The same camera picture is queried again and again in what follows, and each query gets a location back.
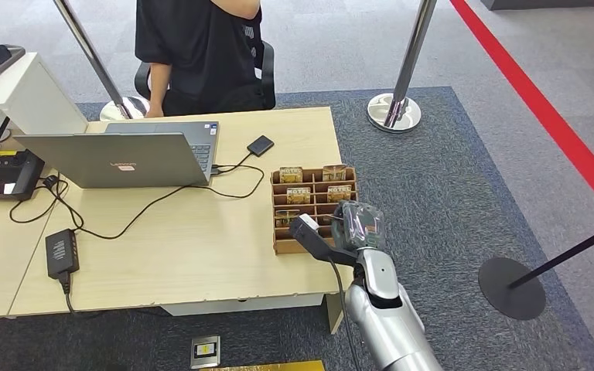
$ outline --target black cable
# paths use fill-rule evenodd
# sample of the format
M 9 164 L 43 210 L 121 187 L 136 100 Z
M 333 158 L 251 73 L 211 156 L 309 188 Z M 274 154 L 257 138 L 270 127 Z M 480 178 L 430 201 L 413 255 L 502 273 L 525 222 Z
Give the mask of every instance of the black cable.
M 233 170 L 235 168 L 251 168 L 251 169 L 256 170 L 257 172 L 260 172 L 261 173 L 260 179 L 258 180 L 258 182 L 256 182 L 256 185 L 254 186 L 254 188 L 249 193 L 247 193 L 245 195 L 242 195 L 242 196 L 228 195 L 226 193 L 222 193 L 222 192 L 216 191 L 215 189 L 212 189 L 212 188 L 207 187 L 207 186 L 204 186 L 204 185 L 188 185 L 187 188 L 208 189 L 209 191 L 215 193 L 216 195 L 220 195 L 220 196 L 223 196 L 223 197 L 228 197 L 228 198 L 231 198 L 231 199 L 246 199 L 247 197 L 253 195 L 254 192 L 256 192 L 256 189 L 258 189 L 258 187 L 261 185 L 261 182 L 263 182 L 263 179 L 265 178 L 265 172 L 263 170 L 255 167 L 255 166 L 241 165 L 241 163 L 239 163 L 237 165 L 218 165 L 217 168 L 231 168 L 229 170 L 225 170 L 225 171 L 220 172 L 218 175 L 226 174 L 227 172 L 229 172 L 229 171 L 231 171 L 231 170 Z
M 65 293 L 65 302 L 67 303 L 67 309 L 69 309 L 70 313 L 77 318 L 80 319 L 92 319 L 96 318 L 100 315 L 103 315 L 105 311 L 98 311 L 97 313 L 79 313 L 73 309 L 70 299 L 70 292 L 71 292 L 71 273 L 64 271 L 63 273 L 58 276 L 58 281 L 60 282 L 60 286 L 63 287 L 63 292 Z
M 53 208 L 53 206 L 54 206 L 54 205 L 56 205 L 56 202 L 58 201 L 58 199 L 59 199 L 59 198 L 61 198 L 61 199 L 62 199 L 62 194 L 63 194 L 63 193 L 65 193 L 65 191 L 67 190 L 67 188 L 68 188 L 69 184 L 67 184 L 67 182 L 65 182 L 65 181 L 63 181 L 63 180 L 59 181 L 59 182 L 56 184 L 56 187 L 57 187 L 57 186 L 58 186 L 58 185 L 59 185 L 61 182 L 62 182 L 62 183 L 64 183 L 64 187 L 63 187 L 61 190 L 59 190 L 59 191 L 58 191 L 59 195 L 58 195 L 57 197 L 56 197 L 56 195 L 54 195 L 53 201 L 51 201 L 51 204 L 49 205 L 49 207 L 47 207 L 47 208 L 46 208 L 46 210 L 44 210 L 44 212 L 42 212 L 42 213 L 41 213 L 41 214 L 39 214 L 38 216 L 35 216 L 35 217 L 33 217 L 33 218 L 31 218 L 31 219 L 28 219 L 28 220 L 17 220 L 17 219 L 15 219 L 15 217 L 13 216 L 13 213 L 15 212 L 15 210 L 17 210 L 17 208 L 19 208 L 19 207 L 22 205 L 22 203 L 24 203 L 24 202 L 26 201 L 26 200 L 22 200 L 22 201 L 18 201 L 18 202 L 17 202 L 17 203 L 16 203 L 16 204 L 15 204 L 15 205 L 14 205 L 14 206 L 13 206 L 13 207 L 10 209 L 10 212 L 9 212 L 9 217 L 10 217 L 10 220 L 11 220 L 12 222 L 14 222 L 14 223 L 17 223 L 17 224 L 27 224 L 27 223 L 32 223 L 32 222 L 34 222 L 34 221 L 36 221 L 36 220 L 39 220 L 39 219 L 41 219 L 41 218 L 42 218 L 43 216 L 45 216 L 45 215 L 46 215 L 46 214 L 47 214 L 49 211 L 51 211 L 51 209 Z M 38 189 L 47 189 L 47 188 L 46 188 L 44 185 L 38 185 L 37 187 L 35 187 L 35 188 L 33 189 L 33 192 L 35 192 L 35 191 L 36 191 L 36 190 L 38 190 Z
M 345 332 L 347 333 L 347 340 L 350 342 L 350 351 L 352 352 L 352 359 L 354 361 L 354 367 L 356 367 L 357 371 L 360 371 L 360 364 L 358 362 L 358 355 L 357 355 L 357 350 L 356 348 L 354 348 L 354 344 L 352 341 L 352 330 L 350 328 L 350 316 L 347 315 L 347 306 L 345 305 L 345 294 L 343 292 L 343 282 L 340 280 L 340 272 L 338 271 L 338 267 L 336 267 L 336 264 L 333 263 L 333 260 L 331 259 L 331 257 L 329 257 L 329 262 L 331 263 L 331 267 L 333 268 L 333 271 L 336 273 L 336 279 L 338 280 L 338 293 L 340 294 L 340 305 L 343 307 L 343 314 L 344 314 L 344 319 L 343 321 L 345 322 Z
M 65 200 L 64 200 L 64 199 L 62 199 L 62 197 L 60 197 L 60 194 L 59 194 L 58 192 L 62 192 L 62 191 L 58 191 L 57 184 L 56 184 L 56 193 L 54 193 L 54 192 L 53 192 L 53 190 L 51 190 L 51 189 L 50 189 L 49 191 L 51 192 L 51 194 L 53 194 L 53 195 L 54 195 L 54 197 L 56 197 L 56 199 L 58 200 L 58 202 L 60 202 L 61 204 L 63 204 L 63 206 L 65 206 L 65 207 L 67 208 L 67 210 L 70 212 L 70 215 L 71 215 L 71 218 L 72 218 L 72 222 L 73 222 L 74 226 L 76 227 L 76 228 L 74 228 L 74 229 L 72 230 L 73 232 L 76 232 L 76 231 L 80 230 L 80 231 L 83 231 L 83 232 L 85 232 L 85 233 L 87 233 L 87 234 L 90 234 L 90 235 L 92 235 L 92 236 L 94 236 L 94 237 L 101 238 L 101 239 L 103 239 L 103 240 L 115 240 L 115 239 L 117 239 L 117 238 L 119 238 L 119 237 L 123 236 L 123 235 L 124 235 L 124 233 L 126 233 L 126 231 L 127 231 L 127 230 L 128 230 L 128 229 L 129 229 L 129 228 L 132 226 L 132 225 L 133 225 L 133 223 L 135 223 L 135 221 L 136 221 L 137 219 L 139 219 L 139 218 L 140 218 L 140 216 L 142 216 L 142 214 L 144 214 L 144 213 L 145 213 L 145 212 L 146 212 L 146 211 L 147 211 L 147 210 L 148 210 L 150 207 L 152 207 L 152 206 L 153 206 L 153 205 L 155 205 L 156 203 L 159 203 L 160 201 L 163 201 L 164 199 L 167 199 L 167 198 L 168 198 L 168 197 L 170 197 L 170 196 L 173 196 L 173 195 L 174 195 L 174 194 L 176 194 L 177 192 L 179 192 L 179 191 L 181 191 L 181 190 L 183 190 L 183 189 L 186 189 L 186 188 L 195 188 L 195 189 L 208 189 L 209 191 L 211 191 L 211 192 L 213 192 L 213 193 L 215 193 L 215 194 L 217 194 L 217 195 L 219 195 L 219 196 L 228 197 L 228 198 L 232 198 L 232 199 L 246 199 L 247 197 L 251 196 L 252 194 L 254 194 L 254 192 L 256 192 L 256 189 L 258 189 L 258 187 L 259 187 L 259 185 L 261 184 L 261 182 L 263 182 L 263 179 L 265 178 L 265 172 L 263 172 L 263 170 L 261 170 L 260 168 L 257 168 L 257 167 L 254 167 L 254 166 L 249 166 L 249 165 L 241 165 L 241 163 L 242 163 L 242 162 L 238 163 L 237 165 L 221 165 L 221 166 L 219 166 L 219 167 L 221 167 L 221 168 L 227 168 L 227 167 L 231 167 L 231 168 L 240 168 L 240 167 L 242 167 L 242 168 L 251 168 L 251 169 L 254 169 L 254 170 L 256 170 L 256 171 L 260 172 L 260 173 L 261 173 L 261 177 L 260 177 L 260 179 L 258 180 L 258 182 L 256 182 L 256 185 L 254 186 L 254 188 L 253 188 L 253 189 L 252 189 L 252 190 L 251 190 L 249 193 L 247 193 L 247 194 L 244 194 L 244 195 L 242 195 L 242 196 L 239 196 L 239 195 L 228 195 L 228 194 L 226 194 L 226 193 L 219 192 L 219 191 L 217 191 L 216 189 L 212 189 L 212 188 L 210 188 L 210 187 L 208 187 L 208 186 L 201 186 L 201 185 L 185 185 L 185 186 L 179 187 L 179 188 L 177 188 L 177 189 L 175 189 L 175 190 L 171 191 L 170 193 L 168 193 L 168 194 L 166 194 L 166 195 L 164 195 L 164 196 L 162 196 L 162 197 L 159 197 L 159 198 L 157 198 L 157 199 L 155 199 L 155 200 L 151 201 L 151 202 L 150 202 L 150 203 L 149 203 L 147 206 L 145 206 L 145 208 L 144 208 L 144 209 L 142 209 L 142 211 L 140 211 L 140 212 L 139 212 L 139 213 L 138 213 L 138 214 L 137 214 L 137 215 L 136 215 L 136 216 L 133 218 L 133 220 L 131 220 L 131 222 L 129 222 L 129 223 L 127 224 L 127 226 L 126 226 L 126 227 L 125 227 L 125 228 L 124 228 L 124 229 L 123 229 L 123 230 L 122 230 L 120 233 L 118 233 L 118 234 L 117 234 L 117 235 L 115 235 L 115 236 L 102 236 L 102 235 L 100 235 L 99 233 L 95 233 L 95 232 L 93 232 L 93 231 L 91 231 L 91 230 L 89 230 L 89 229 L 87 229 L 87 228 L 84 228 L 84 225 L 85 225 L 85 220 L 84 220 L 84 218 L 83 218 L 83 217 L 82 217 L 82 216 L 81 216 L 81 215 L 80 215 L 80 214 L 79 214 L 79 213 L 78 213 L 78 212 L 77 212 L 77 211 L 76 211 L 76 210 L 75 210 L 75 209 L 74 209 L 72 206 L 70 206 L 69 204 L 67 204 L 67 203 L 65 202 Z
M 232 172 L 236 168 L 239 168 L 242 165 L 242 163 L 245 162 L 249 158 L 249 156 L 251 156 L 251 155 L 253 155 L 253 153 L 251 153 L 251 152 L 247 153 L 247 155 L 244 156 L 244 158 L 240 162 L 238 162 L 237 165 L 214 165 L 213 168 L 228 168 L 228 167 L 231 167 L 228 170 L 224 170 L 224 171 L 220 172 L 220 174 L 226 174 L 228 172 Z

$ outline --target person's arm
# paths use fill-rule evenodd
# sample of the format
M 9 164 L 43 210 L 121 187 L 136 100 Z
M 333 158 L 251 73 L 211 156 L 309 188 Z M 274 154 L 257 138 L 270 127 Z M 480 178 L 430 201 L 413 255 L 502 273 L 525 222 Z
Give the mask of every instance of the person's arm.
M 254 19 L 261 0 L 211 0 L 225 12 L 244 19 Z
M 165 113 L 162 111 L 162 101 L 165 99 L 165 93 L 167 93 L 169 75 L 172 73 L 172 66 L 162 63 L 150 64 L 152 95 L 151 99 L 149 100 L 149 111 L 145 117 L 163 117 L 165 116 Z

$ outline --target desk leg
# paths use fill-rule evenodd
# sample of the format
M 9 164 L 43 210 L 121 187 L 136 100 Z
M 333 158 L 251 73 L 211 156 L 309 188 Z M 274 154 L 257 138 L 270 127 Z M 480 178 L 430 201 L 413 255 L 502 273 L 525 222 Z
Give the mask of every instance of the desk leg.
M 338 332 L 338 327 L 343 321 L 343 307 L 340 304 L 340 294 L 324 294 L 326 313 L 329 316 L 331 335 Z

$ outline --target stanchion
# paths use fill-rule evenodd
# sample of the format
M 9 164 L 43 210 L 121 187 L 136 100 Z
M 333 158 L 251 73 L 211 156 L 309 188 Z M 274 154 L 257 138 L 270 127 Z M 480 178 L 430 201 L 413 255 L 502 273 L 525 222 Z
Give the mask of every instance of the stanchion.
M 545 309 L 545 291 L 538 276 L 594 245 L 594 235 L 531 271 L 506 257 L 494 257 L 480 268 L 479 284 L 483 296 L 503 315 L 528 320 Z
M 92 42 L 87 38 L 87 34 L 80 24 L 76 14 L 73 12 L 71 5 L 67 0 L 53 0 L 58 8 L 58 11 L 65 19 L 65 23 L 69 26 L 73 36 L 78 41 L 80 48 L 85 53 L 87 60 L 90 61 L 94 72 L 97 73 L 99 80 L 106 88 L 108 95 L 112 101 L 101 110 L 100 119 L 102 121 L 121 120 L 125 118 L 142 118 L 149 110 L 149 103 L 140 97 L 125 97 L 122 98 L 114 85 L 108 71 L 101 62 L 101 58 L 94 49 Z
M 398 83 L 392 94 L 380 94 L 370 100 L 367 114 L 370 122 L 383 131 L 403 133 L 415 128 L 422 115 L 420 107 L 406 97 L 406 90 L 411 83 L 415 63 L 425 41 L 425 34 L 432 19 L 436 0 L 422 0 L 418 9 L 418 18 L 413 25 L 411 38 L 404 56 L 404 63 L 398 77 Z

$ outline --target black router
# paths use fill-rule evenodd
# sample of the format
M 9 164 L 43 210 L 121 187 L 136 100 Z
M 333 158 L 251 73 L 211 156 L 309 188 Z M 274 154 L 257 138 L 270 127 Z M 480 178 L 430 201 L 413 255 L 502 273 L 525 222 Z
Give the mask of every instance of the black router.
M 10 119 L 0 127 L 0 140 Z M 0 151 L 0 199 L 27 200 L 32 197 L 44 161 L 31 151 Z

